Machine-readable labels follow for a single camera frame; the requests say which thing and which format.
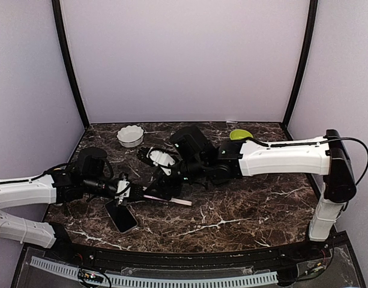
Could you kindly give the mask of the pink phone case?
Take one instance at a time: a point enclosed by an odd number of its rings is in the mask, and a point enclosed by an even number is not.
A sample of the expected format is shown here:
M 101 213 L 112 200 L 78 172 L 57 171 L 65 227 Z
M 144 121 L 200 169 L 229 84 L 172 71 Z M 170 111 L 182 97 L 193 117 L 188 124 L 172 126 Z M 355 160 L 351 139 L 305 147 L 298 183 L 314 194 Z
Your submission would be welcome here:
M 162 199 L 162 198 L 158 198 L 158 197 L 154 197 L 150 195 L 144 195 L 143 197 L 148 200 L 157 200 L 161 202 L 170 202 L 170 203 L 175 203 L 175 204 L 184 205 L 184 206 L 192 206 L 192 202 L 188 200 L 182 200 L 182 199 L 176 199 L 176 198 L 171 198 L 170 200 L 166 200 L 166 199 Z

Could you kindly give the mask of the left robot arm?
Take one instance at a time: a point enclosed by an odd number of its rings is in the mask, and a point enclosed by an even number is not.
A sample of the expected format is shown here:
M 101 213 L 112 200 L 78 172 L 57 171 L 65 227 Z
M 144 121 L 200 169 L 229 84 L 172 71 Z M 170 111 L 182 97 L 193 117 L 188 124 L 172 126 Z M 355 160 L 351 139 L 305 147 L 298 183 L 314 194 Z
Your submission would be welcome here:
M 6 213 L 6 208 L 32 204 L 63 204 L 85 194 L 118 202 L 127 193 L 127 178 L 114 178 L 103 149 L 81 150 L 74 162 L 56 165 L 38 176 L 0 180 L 0 238 L 52 248 L 64 262 L 76 257 L 76 247 L 60 224 L 35 222 Z

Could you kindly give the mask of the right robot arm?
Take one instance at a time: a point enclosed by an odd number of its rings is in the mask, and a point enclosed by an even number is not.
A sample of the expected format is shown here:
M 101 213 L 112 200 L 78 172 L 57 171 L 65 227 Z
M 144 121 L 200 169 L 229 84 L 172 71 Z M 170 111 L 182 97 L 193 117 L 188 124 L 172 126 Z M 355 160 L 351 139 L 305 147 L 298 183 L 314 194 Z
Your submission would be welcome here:
M 230 179 L 270 173 L 308 173 L 324 177 L 324 191 L 309 224 L 308 239 L 298 247 L 303 260 L 321 250 L 344 205 L 357 188 L 351 160 L 336 130 L 313 139 L 261 142 L 252 137 L 226 140 L 216 148 L 195 126 L 184 127 L 170 137 L 176 153 L 161 148 L 141 148 L 137 156 L 159 168 L 148 187 L 169 200 L 183 184 L 205 178 L 214 184 Z

